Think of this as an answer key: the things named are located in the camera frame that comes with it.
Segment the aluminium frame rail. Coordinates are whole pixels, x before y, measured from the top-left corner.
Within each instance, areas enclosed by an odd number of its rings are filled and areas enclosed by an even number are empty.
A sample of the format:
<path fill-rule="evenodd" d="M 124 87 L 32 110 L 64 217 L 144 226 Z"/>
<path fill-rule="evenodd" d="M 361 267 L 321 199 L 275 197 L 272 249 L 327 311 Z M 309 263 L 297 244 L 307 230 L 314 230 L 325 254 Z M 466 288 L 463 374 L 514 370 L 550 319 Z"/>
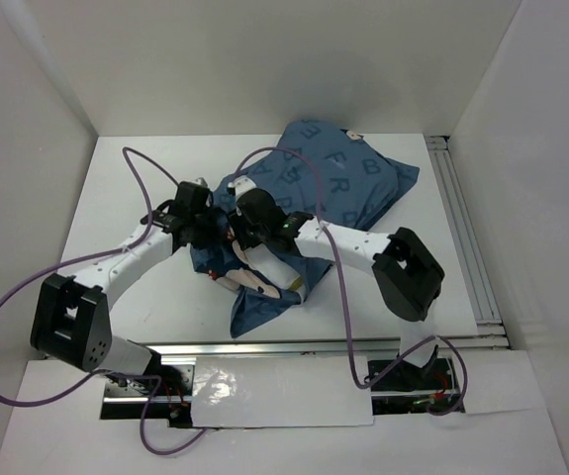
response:
<path fill-rule="evenodd" d="M 479 335 L 478 339 L 499 340 L 482 346 L 511 348 L 505 325 L 489 279 L 468 208 L 453 165 L 447 136 L 425 136 L 433 173 L 450 223 L 463 278 Z"/>

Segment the white pillow with yellow edge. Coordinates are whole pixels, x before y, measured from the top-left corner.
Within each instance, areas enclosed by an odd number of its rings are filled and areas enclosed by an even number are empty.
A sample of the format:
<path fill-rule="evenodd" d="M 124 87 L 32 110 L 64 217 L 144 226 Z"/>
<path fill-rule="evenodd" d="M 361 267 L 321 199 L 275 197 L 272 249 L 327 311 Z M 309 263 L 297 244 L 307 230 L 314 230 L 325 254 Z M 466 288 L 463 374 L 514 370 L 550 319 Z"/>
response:
<path fill-rule="evenodd" d="M 294 305 L 306 301 L 307 288 L 302 275 L 271 252 L 265 244 L 242 249 L 238 241 L 233 240 L 232 250 L 242 263 L 240 269 L 229 270 L 225 274 L 232 281 L 232 290 L 244 287 L 256 292 L 258 297 L 275 300 L 281 300 L 288 292 L 294 292 Z"/>

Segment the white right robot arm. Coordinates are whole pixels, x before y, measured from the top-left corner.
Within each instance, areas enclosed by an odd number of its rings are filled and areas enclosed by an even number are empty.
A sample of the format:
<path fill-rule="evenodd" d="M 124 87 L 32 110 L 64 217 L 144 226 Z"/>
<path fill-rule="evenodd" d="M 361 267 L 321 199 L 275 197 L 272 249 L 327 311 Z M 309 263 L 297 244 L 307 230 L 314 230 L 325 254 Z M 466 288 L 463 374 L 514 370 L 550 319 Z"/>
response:
<path fill-rule="evenodd" d="M 415 232 L 365 232 L 322 220 L 305 212 L 285 213 L 274 198 L 252 181 L 238 179 L 228 185 L 235 197 L 233 229 L 250 249 L 276 250 L 297 257 L 334 264 L 340 286 L 348 362 L 354 384 L 368 389 L 389 372 L 400 368 L 404 384 L 420 388 L 433 375 L 437 336 L 427 322 L 428 311 L 439 297 L 444 271 Z M 346 295 L 345 267 L 375 279 L 389 312 L 401 322 L 400 349 L 389 366 L 361 380 L 355 368 L 352 327 Z"/>

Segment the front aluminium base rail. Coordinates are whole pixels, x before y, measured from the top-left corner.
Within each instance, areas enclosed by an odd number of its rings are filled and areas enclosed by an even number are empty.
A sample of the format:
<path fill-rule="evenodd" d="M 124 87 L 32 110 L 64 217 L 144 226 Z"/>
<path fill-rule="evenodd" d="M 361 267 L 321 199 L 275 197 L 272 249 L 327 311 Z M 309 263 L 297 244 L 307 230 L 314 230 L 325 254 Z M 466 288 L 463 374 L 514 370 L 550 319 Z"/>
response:
<path fill-rule="evenodd" d="M 425 370 L 411 370 L 402 362 L 389 373 L 386 366 L 393 363 L 399 344 L 391 339 L 360 339 L 353 344 L 354 352 L 367 358 L 366 365 L 357 371 L 364 382 L 372 381 L 372 414 L 399 415 L 463 412 L 463 396 L 468 386 L 463 382 L 465 371 L 461 363 L 440 353 Z M 339 340 L 241 342 L 241 343 L 176 343 L 154 347 L 163 362 L 172 365 L 183 377 L 176 390 L 165 384 L 161 387 L 146 415 L 152 420 L 166 420 L 173 428 L 189 428 L 191 396 L 195 390 L 194 371 L 199 356 L 275 357 L 275 356 L 336 356 L 346 354 L 346 343 Z M 105 384 L 99 413 L 102 421 L 137 420 L 146 400 L 145 386 L 131 381 L 108 380 Z"/>

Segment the blue cartoon print pillowcase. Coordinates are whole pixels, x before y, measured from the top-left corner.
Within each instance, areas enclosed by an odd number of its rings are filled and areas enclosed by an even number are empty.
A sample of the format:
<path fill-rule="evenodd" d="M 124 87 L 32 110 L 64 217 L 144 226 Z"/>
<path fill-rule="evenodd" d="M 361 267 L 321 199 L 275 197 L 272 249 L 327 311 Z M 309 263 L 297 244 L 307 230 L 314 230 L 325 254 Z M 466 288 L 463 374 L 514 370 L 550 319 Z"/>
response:
<path fill-rule="evenodd" d="M 242 174 L 285 212 L 322 212 L 324 220 L 369 231 L 417 183 L 419 169 L 383 156 L 352 131 L 323 121 L 289 124 L 277 148 Z M 269 250 L 300 276 L 302 287 L 280 289 L 237 256 L 231 242 L 190 250 L 195 272 L 236 293 L 230 334 L 239 337 L 302 304 L 331 268 L 319 258 Z"/>

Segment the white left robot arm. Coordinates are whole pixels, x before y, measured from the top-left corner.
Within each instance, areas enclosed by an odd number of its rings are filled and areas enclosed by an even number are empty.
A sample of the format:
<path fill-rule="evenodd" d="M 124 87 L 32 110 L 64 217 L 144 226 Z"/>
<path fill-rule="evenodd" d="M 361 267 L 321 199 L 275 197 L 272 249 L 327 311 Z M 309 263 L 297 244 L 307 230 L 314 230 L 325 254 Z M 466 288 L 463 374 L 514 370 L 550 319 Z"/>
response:
<path fill-rule="evenodd" d="M 165 365 L 148 346 L 116 336 L 110 312 L 123 294 L 178 249 L 213 245 L 219 210 L 204 179 L 182 181 L 174 198 L 141 219 L 137 246 L 95 258 L 70 276 L 54 273 L 43 282 L 30 344 L 47 356 L 83 372 L 102 374 L 142 395 L 169 386 L 187 390 L 184 375 Z"/>

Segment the white cover sheet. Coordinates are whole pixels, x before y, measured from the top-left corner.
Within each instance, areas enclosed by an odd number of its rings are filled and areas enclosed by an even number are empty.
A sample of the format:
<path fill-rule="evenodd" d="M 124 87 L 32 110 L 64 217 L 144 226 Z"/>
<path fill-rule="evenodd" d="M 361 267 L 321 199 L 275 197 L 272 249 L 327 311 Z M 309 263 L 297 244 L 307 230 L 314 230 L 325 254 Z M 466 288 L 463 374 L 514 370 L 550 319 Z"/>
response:
<path fill-rule="evenodd" d="M 346 356 L 199 357 L 191 419 L 196 428 L 363 427 L 371 395 Z"/>

